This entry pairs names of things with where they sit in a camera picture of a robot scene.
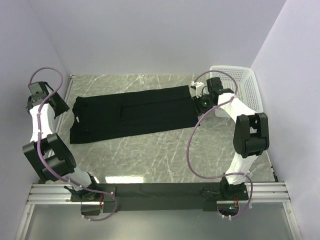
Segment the black t shirt blue logo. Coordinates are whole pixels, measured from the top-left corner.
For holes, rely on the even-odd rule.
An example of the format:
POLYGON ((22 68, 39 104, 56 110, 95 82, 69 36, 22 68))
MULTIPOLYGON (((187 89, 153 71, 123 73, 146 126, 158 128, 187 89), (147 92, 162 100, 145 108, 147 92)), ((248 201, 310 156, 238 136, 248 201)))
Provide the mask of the black t shirt blue logo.
POLYGON ((71 144, 192 128, 198 115, 188 86, 77 97, 71 144))

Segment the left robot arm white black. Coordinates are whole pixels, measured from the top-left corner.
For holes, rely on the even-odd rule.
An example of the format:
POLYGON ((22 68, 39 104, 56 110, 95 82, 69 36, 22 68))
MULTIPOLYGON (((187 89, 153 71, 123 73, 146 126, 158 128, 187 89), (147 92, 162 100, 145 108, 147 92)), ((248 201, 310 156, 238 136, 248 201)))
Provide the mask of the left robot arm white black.
POLYGON ((27 100, 27 112, 32 117, 32 137, 30 143, 22 147, 23 154, 43 182, 58 181, 43 164, 38 154, 40 153, 46 164, 65 180, 72 180, 83 186, 82 195, 88 201, 96 200, 100 195, 100 188, 94 177, 88 172, 77 167, 74 156, 57 133, 54 133, 54 120, 70 108, 56 92, 43 105, 40 111, 41 137, 38 143, 38 118, 37 113, 43 100, 53 92, 53 88, 45 81, 29 85, 31 96, 27 100))

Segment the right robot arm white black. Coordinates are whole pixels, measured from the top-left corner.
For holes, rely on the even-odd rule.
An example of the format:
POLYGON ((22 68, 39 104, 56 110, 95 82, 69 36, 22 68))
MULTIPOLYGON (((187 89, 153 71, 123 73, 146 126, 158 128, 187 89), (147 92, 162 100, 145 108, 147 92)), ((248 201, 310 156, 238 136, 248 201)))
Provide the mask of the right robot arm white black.
POLYGON ((270 146, 268 116, 246 106, 230 88, 223 88, 219 77, 191 84, 196 90, 192 98, 201 117, 210 110, 221 108, 235 122, 233 134, 234 157, 220 181, 218 195, 230 200, 245 190, 246 175, 253 162, 270 146))

